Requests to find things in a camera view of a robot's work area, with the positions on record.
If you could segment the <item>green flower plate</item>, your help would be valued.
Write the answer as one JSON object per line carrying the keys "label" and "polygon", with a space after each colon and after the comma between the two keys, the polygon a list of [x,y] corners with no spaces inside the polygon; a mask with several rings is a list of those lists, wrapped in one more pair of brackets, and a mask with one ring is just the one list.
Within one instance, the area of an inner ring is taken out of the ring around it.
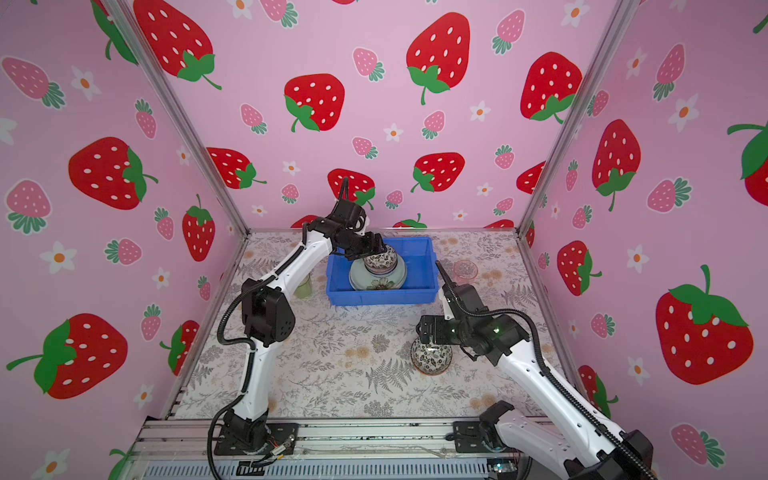
{"label": "green flower plate", "polygon": [[386,274],[373,274],[363,263],[354,262],[349,272],[349,283],[356,291],[397,290],[407,278],[407,267],[399,263]]}

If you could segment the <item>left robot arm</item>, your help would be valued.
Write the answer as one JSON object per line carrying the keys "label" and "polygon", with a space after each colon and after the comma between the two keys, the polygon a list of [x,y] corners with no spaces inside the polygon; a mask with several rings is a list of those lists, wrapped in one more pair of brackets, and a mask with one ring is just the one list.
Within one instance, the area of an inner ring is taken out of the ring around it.
{"label": "left robot arm", "polygon": [[269,443],[268,386],[278,347],[295,327],[290,300],[298,286],[331,255],[352,261],[386,251],[382,237],[366,224],[361,206],[337,201],[330,214],[302,226],[300,242],[274,269],[245,281],[222,316],[217,341],[247,346],[240,391],[223,410],[223,438],[236,447],[258,452]]}

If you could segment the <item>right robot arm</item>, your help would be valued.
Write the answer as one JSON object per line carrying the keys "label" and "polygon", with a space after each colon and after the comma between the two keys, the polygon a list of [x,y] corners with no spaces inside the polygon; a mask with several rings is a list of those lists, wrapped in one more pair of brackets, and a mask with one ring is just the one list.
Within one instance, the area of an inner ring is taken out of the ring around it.
{"label": "right robot arm", "polygon": [[418,332],[436,345],[456,345],[485,357],[521,386],[558,432],[539,432],[510,405],[487,423],[499,447],[521,451],[561,479],[652,479],[653,446],[590,403],[544,358],[532,318],[515,309],[491,310],[469,284],[447,281],[440,315],[422,316]]}

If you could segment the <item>blue plastic bin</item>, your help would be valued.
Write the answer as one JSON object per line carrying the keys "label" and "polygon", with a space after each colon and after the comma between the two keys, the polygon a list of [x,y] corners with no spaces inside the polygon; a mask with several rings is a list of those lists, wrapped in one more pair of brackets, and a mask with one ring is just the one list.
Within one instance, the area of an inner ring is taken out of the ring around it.
{"label": "blue plastic bin", "polygon": [[437,260],[429,237],[389,237],[384,239],[399,255],[399,263],[407,267],[405,284],[397,290],[356,291],[349,283],[354,262],[342,256],[331,256],[326,268],[326,294],[334,306],[357,307],[374,305],[430,304],[438,292]]}

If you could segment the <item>pink glass cup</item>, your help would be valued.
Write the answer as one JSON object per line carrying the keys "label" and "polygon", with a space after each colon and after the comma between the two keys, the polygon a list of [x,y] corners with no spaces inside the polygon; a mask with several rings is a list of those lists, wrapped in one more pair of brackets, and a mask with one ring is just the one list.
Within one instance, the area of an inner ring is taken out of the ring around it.
{"label": "pink glass cup", "polygon": [[471,283],[478,275],[479,268],[471,260],[458,260],[453,264],[453,273],[459,283]]}

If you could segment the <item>green glass cup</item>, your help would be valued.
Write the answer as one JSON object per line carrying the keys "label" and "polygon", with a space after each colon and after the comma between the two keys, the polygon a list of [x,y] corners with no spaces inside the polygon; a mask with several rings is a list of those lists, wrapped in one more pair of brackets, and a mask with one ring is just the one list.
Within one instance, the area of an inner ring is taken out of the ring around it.
{"label": "green glass cup", "polygon": [[298,299],[306,299],[312,296],[313,287],[311,275],[308,274],[294,291],[294,297]]}

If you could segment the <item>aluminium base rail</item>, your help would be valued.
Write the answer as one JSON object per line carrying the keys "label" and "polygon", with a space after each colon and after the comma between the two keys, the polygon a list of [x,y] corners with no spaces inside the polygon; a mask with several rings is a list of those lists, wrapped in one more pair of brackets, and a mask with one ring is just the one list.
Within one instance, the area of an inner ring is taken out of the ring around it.
{"label": "aluminium base rail", "polygon": [[529,447],[509,452],[454,441],[457,418],[309,419],[272,423],[290,447],[269,466],[257,454],[209,461],[205,420],[148,421],[128,454],[121,479],[558,479],[548,457]]}

